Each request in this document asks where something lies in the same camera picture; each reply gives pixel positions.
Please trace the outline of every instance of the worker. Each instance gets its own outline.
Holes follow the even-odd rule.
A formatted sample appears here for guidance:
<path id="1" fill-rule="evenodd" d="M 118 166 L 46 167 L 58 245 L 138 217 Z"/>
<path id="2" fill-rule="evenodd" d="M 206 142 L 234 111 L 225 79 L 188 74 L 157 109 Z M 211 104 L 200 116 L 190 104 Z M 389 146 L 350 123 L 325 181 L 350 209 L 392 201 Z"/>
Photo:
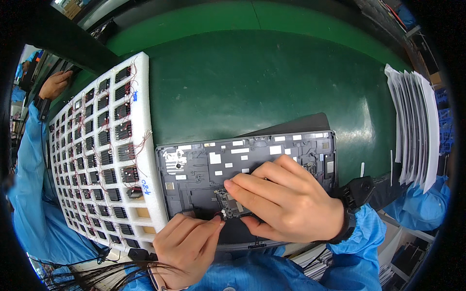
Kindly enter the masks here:
<path id="1" fill-rule="evenodd" d="M 251 175 L 238 174 L 224 181 L 224 186 L 264 221 L 242 217 L 251 234 L 292 243 L 328 242 L 333 264 L 322 279 L 308 278 L 300 266 L 281 257 L 282 252 L 251 251 L 245 257 L 212 264 L 225 222 L 219 216 L 204 221 L 182 214 L 175 215 L 155 235 L 158 261 L 120 263 L 93 272 L 103 278 L 118 267 L 125 270 L 126 281 L 115 278 L 112 289 L 125 285 L 125 291 L 382 289 L 377 246 L 384 240 L 386 227 L 369 205 L 356 212 L 355 227 L 351 228 L 354 217 L 342 201 L 329 197 L 315 178 L 287 155 L 265 162 Z M 79 280 L 81 286 L 95 283 L 91 274 L 87 272 Z"/>
<path id="2" fill-rule="evenodd" d="M 69 71 L 50 76 L 29 106 L 29 118 L 18 149 L 17 174 L 10 174 L 2 185 L 12 212 L 13 228 L 24 251 L 41 261 L 62 265 L 96 259 L 104 247 L 67 226 L 60 206 L 53 203 L 55 187 L 44 162 L 48 126 L 39 120 L 35 104 L 39 98 L 54 100 L 71 75 Z"/>

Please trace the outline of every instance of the hair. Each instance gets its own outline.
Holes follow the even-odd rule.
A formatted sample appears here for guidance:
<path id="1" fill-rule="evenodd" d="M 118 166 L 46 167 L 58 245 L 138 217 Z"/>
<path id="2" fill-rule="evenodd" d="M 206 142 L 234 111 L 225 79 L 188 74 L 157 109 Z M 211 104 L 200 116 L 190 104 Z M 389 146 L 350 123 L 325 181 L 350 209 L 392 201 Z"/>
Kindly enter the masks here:
<path id="1" fill-rule="evenodd" d="M 149 277 L 150 274 L 148 273 L 148 269 L 151 267 L 163 268 L 169 271 L 184 272 L 176 267 L 160 262 L 135 261 L 117 263 L 86 271 L 72 271 L 71 274 L 54 274 L 43 278 L 43 281 L 50 282 L 50 284 L 48 284 L 48 288 L 51 291 L 74 290 L 73 287 L 80 287 L 84 291 L 90 291 L 97 283 L 102 282 L 108 277 L 114 276 L 124 270 L 136 268 L 135 270 L 131 270 L 125 276 L 115 276 L 115 284 L 113 286 L 109 286 L 110 289 L 108 290 L 118 291 L 136 279 Z"/>

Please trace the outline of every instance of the white label sticker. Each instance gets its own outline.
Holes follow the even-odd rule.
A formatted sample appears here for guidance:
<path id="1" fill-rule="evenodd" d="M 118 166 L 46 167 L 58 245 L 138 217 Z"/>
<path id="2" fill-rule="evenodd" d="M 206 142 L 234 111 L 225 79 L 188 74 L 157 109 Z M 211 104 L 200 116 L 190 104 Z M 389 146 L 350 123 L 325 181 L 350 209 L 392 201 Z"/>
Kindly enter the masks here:
<path id="1" fill-rule="evenodd" d="M 281 154 L 281 146 L 271 146 L 268 149 L 270 150 L 271 155 Z"/>
<path id="2" fill-rule="evenodd" d="M 215 153 L 209 153 L 210 157 L 210 164 L 221 164 L 222 163 L 222 158 L 220 157 L 220 154 L 216 155 Z"/>
<path id="3" fill-rule="evenodd" d="M 247 149 L 232 149 L 232 154 L 248 153 L 249 148 Z"/>
<path id="4" fill-rule="evenodd" d="M 178 149 L 180 150 L 186 150 L 186 149 L 191 149 L 191 145 L 187 145 L 187 146 L 179 146 Z"/>

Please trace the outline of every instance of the green workbench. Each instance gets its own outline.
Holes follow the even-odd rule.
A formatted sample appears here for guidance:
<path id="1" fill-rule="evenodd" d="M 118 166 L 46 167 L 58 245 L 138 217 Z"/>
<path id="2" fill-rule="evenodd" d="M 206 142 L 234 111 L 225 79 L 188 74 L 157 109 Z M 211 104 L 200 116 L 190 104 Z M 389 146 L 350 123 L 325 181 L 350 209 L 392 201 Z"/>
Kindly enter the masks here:
<path id="1" fill-rule="evenodd" d="M 107 47 L 150 57 L 157 145 L 229 138 L 324 112 L 336 132 L 340 184 L 390 171 L 395 110 L 386 63 L 410 70 L 356 28 L 269 2 L 204 4 L 142 21 Z M 83 71 L 53 103 L 58 112 L 95 76 Z"/>

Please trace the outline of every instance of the black electronic component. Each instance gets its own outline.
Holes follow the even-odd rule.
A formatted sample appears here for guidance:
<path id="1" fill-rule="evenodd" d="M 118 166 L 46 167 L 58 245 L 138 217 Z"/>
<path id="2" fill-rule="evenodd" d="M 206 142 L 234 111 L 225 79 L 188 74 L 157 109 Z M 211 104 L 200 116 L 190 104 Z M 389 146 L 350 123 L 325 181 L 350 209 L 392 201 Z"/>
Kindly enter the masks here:
<path id="1" fill-rule="evenodd" d="M 109 96 L 105 95 L 104 97 L 100 98 L 99 102 L 97 103 L 97 110 L 104 109 L 109 105 Z"/>
<path id="2" fill-rule="evenodd" d="M 99 145 L 103 146 L 110 143 L 110 131 L 108 129 L 99 133 Z"/>
<path id="3" fill-rule="evenodd" d="M 110 87 L 110 79 L 103 80 L 99 84 L 99 94 Z"/>
<path id="4" fill-rule="evenodd" d="M 81 185 L 87 185 L 86 174 L 79 174 L 79 180 L 81 180 Z"/>
<path id="5" fill-rule="evenodd" d="M 93 223 L 96 227 L 101 227 L 101 226 L 100 226 L 100 221 L 99 221 L 97 218 L 92 218 L 92 223 Z"/>
<path id="6" fill-rule="evenodd" d="M 90 199 L 89 189 L 82 189 L 82 194 L 84 195 L 84 199 Z"/>
<path id="7" fill-rule="evenodd" d="M 120 161 L 129 161 L 136 158 L 134 154 L 134 146 L 132 143 L 121 146 L 118 148 L 118 157 Z"/>
<path id="8" fill-rule="evenodd" d="M 78 123 L 81 122 L 81 117 L 82 117 L 81 113 L 76 114 L 76 116 L 75 116 L 75 124 L 78 124 Z"/>
<path id="9" fill-rule="evenodd" d="M 94 137 L 90 136 L 86 138 L 86 150 L 92 150 L 94 147 Z"/>
<path id="10" fill-rule="evenodd" d="M 222 209 L 224 220 L 252 214 L 249 209 L 236 201 L 226 189 L 215 190 L 214 193 L 219 202 L 220 209 Z"/>
<path id="11" fill-rule="evenodd" d="M 114 236 L 114 235 L 110 235 L 110 239 L 112 240 L 112 242 L 116 243 L 116 244 L 121 244 L 121 240 L 119 237 L 117 236 Z"/>
<path id="12" fill-rule="evenodd" d="M 109 197 L 111 201 L 121 201 L 120 190 L 117 188 L 108 189 Z"/>
<path id="13" fill-rule="evenodd" d="M 90 181 L 92 184 L 99 183 L 99 173 L 97 171 L 90 172 L 89 175 L 90 175 Z"/>
<path id="14" fill-rule="evenodd" d="M 126 211 L 123 207 L 114 207 L 113 210 L 115 211 L 115 216 L 118 218 L 127 218 Z"/>
<path id="15" fill-rule="evenodd" d="M 84 160 L 83 160 L 83 158 L 78 158 L 77 162 L 78 162 L 78 169 L 80 169 L 80 170 L 84 169 Z"/>
<path id="16" fill-rule="evenodd" d="M 76 154 L 79 155 L 79 154 L 82 154 L 82 143 L 77 143 L 76 144 Z"/>
<path id="17" fill-rule="evenodd" d="M 94 113 L 94 105 L 91 104 L 91 105 L 86 107 L 86 118 L 93 115 L 93 113 Z"/>
<path id="18" fill-rule="evenodd" d="M 126 84 L 122 85 L 120 88 L 115 90 L 115 101 L 120 100 L 121 98 L 125 97 L 125 95 L 129 95 L 130 90 L 130 83 L 127 82 Z"/>
<path id="19" fill-rule="evenodd" d="M 127 117 L 131 113 L 131 107 L 129 103 L 122 104 L 115 108 L 115 120 Z"/>
<path id="20" fill-rule="evenodd" d="M 88 206 L 88 209 L 89 209 L 89 213 L 90 214 L 95 214 L 96 213 L 96 209 L 94 208 L 94 205 L 92 204 L 87 204 Z"/>
<path id="21" fill-rule="evenodd" d="M 143 191 L 141 187 L 136 186 L 132 189 L 128 189 L 128 191 L 126 191 L 126 195 L 128 195 L 129 199 L 137 199 L 137 198 L 142 197 Z"/>
<path id="22" fill-rule="evenodd" d="M 81 127 L 78 127 L 77 130 L 75 130 L 75 139 L 78 139 L 81 137 Z"/>
<path id="23" fill-rule="evenodd" d="M 97 234 L 99 235 L 99 237 L 100 237 L 101 239 L 107 239 L 107 237 L 105 236 L 105 234 L 104 234 L 103 232 L 97 231 Z"/>
<path id="24" fill-rule="evenodd" d="M 133 236 L 134 232 L 133 229 L 131 228 L 131 225 L 129 224 L 120 224 L 120 230 L 123 234 Z"/>
<path id="25" fill-rule="evenodd" d="M 90 155 L 90 156 L 87 157 L 87 159 L 88 159 L 88 167 L 89 168 L 97 167 L 96 155 Z"/>
<path id="26" fill-rule="evenodd" d="M 114 169 L 103 170 L 103 178 L 106 184 L 115 184 L 117 182 Z"/>
<path id="27" fill-rule="evenodd" d="M 96 200 L 103 200 L 102 189 L 94 189 L 94 196 L 96 197 Z"/>
<path id="28" fill-rule="evenodd" d="M 134 183 L 139 181 L 137 168 L 135 165 L 121 169 L 121 178 L 124 183 Z"/>
<path id="29" fill-rule="evenodd" d="M 86 103 L 91 101 L 94 98 L 94 88 L 92 88 L 89 92 L 86 93 Z"/>
<path id="30" fill-rule="evenodd" d="M 126 243 L 128 244 L 129 247 L 131 247 L 133 249 L 140 249 L 141 248 L 139 246 L 139 243 L 137 241 L 135 241 L 134 239 L 125 238 L 125 240 L 126 240 Z"/>
<path id="31" fill-rule="evenodd" d="M 127 139 L 132 136 L 131 121 L 123 122 L 115 127 L 115 137 L 117 140 Z"/>
<path id="32" fill-rule="evenodd" d="M 99 127 L 105 126 L 109 124 L 109 112 L 105 111 L 104 113 L 100 114 L 99 117 L 97 118 L 97 124 Z"/>
<path id="33" fill-rule="evenodd" d="M 129 77 L 130 75 L 131 75 L 131 66 L 122 69 L 115 75 L 115 84 L 117 84 L 124 78 Z"/>
<path id="34" fill-rule="evenodd" d="M 113 155 L 110 149 L 105 150 L 100 153 L 100 160 L 102 161 L 102 165 L 110 165 L 113 164 Z"/>
<path id="35" fill-rule="evenodd" d="M 99 205 L 98 208 L 99 208 L 100 215 L 109 216 L 109 211 L 107 209 L 107 206 Z"/>
<path id="36" fill-rule="evenodd" d="M 89 120 L 88 122 L 86 122 L 85 128 L 86 128 L 86 134 L 91 133 L 94 130 L 94 121 Z"/>
<path id="37" fill-rule="evenodd" d="M 104 221 L 103 224 L 105 224 L 105 228 L 108 231 L 115 231 L 115 227 L 113 226 L 113 223 L 111 223 L 110 221 Z"/>

